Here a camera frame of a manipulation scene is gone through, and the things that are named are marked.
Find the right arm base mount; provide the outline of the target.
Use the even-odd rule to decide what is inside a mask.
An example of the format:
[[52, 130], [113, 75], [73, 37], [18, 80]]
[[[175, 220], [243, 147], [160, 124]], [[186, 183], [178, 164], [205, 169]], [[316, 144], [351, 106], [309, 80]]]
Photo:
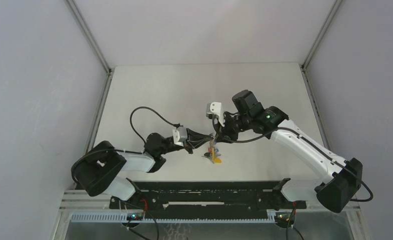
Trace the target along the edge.
[[293, 207], [295, 207], [294, 202], [288, 200], [282, 193], [283, 187], [290, 180], [290, 178], [284, 178], [272, 188], [271, 193], [268, 194], [266, 200], [268, 209], [279, 211], [283, 209], [292, 209]]

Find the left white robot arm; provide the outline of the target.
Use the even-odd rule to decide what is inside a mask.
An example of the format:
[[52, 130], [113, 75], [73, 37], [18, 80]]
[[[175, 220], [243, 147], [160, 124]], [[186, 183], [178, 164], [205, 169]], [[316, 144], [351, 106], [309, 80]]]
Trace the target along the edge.
[[148, 135], [142, 152], [116, 149], [104, 140], [73, 164], [71, 176], [90, 197], [111, 195], [133, 209], [141, 202], [140, 190], [129, 178], [119, 177], [119, 173], [154, 173], [165, 164], [164, 155], [180, 150], [192, 154], [214, 138], [213, 134], [202, 134], [179, 126], [173, 129], [170, 137], [159, 133]]

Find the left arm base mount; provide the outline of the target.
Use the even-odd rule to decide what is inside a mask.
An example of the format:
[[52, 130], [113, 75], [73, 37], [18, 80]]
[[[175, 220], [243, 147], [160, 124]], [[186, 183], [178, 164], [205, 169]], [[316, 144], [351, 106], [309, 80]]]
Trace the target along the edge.
[[148, 202], [141, 189], [129, 178], [116, 177], [109, 185], [107, 193], [130, 206], [143, 203], [143, 209], [148, 210]]

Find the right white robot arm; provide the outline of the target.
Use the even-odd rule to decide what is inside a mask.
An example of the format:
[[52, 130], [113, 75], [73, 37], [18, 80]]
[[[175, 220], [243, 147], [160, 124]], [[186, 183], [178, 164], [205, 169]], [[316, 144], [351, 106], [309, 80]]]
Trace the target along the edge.
[[315, 180], [286, 179], [273, 194], [279, 208], [292, 202], [318, 201], [334, 213], [354, 202], [362, 186], [363, 164], [345, 159], [304, 133], [289, 116], [276, 106], [263, 107], [255, 95], [245, 89], [232, 97], [237, 112], [223, 109], [220, 102], [207, 104], [206, 116], [212, 120], [218, 143], [239, 143], [239, 133], [252, 130], [283, 146], [298, 157], [317, 176]]

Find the keyring with yellow handle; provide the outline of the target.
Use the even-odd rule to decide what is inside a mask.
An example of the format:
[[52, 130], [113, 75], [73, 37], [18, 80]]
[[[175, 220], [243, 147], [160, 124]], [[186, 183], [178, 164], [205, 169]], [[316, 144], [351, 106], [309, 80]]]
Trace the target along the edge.
[[202, 155], [202, 157], [208, 159], [213, 164], [221, 164], [221, 154], [219, 153], [219, 149], [216, 147], [216, 144], [217, 142], [215, 140], [209, 141], [207, 151]]

